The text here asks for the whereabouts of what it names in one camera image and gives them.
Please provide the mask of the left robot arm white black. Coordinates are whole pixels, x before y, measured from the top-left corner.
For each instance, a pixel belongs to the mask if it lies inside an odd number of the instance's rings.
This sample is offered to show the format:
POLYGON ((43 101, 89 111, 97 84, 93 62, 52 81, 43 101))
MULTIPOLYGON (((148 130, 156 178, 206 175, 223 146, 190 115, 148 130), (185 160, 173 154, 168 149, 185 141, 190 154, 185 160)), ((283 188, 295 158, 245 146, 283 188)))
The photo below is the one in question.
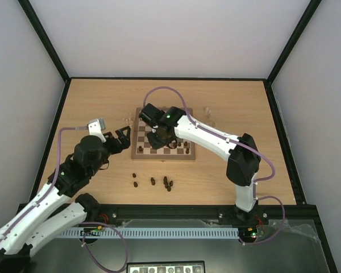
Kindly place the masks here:
POLYGON ((111 155, 129 148, 130 127, 102 133, 88 125, 83 137, 64 162, 58 161, 53 174, 36 196, 7 224, 0 228, 0 272, 21 272, 31 257, 61 232, 84 221, 92 222, 100 204, 90 194, 76 197, 61 212, 56 209, 89 184, 90 179, 109 163, 111 155))

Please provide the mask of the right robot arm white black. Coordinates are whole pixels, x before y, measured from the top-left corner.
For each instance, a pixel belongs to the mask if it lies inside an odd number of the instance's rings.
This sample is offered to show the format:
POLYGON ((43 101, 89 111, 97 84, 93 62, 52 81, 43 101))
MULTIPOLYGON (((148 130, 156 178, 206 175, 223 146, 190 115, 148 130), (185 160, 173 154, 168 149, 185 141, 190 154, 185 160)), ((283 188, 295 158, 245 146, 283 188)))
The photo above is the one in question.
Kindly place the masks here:
POLYGON ((187 108, 172 106, 163 111, 152 104, 146 104, 139 118, 151 128, 147 138, 156 150, 183 139, 220 156, 227 163, 227 178, 235 184, 237 218, 248 223, 256 217, 255 182, 260 155, 253 137, 219 131, 193 118, 187 108))

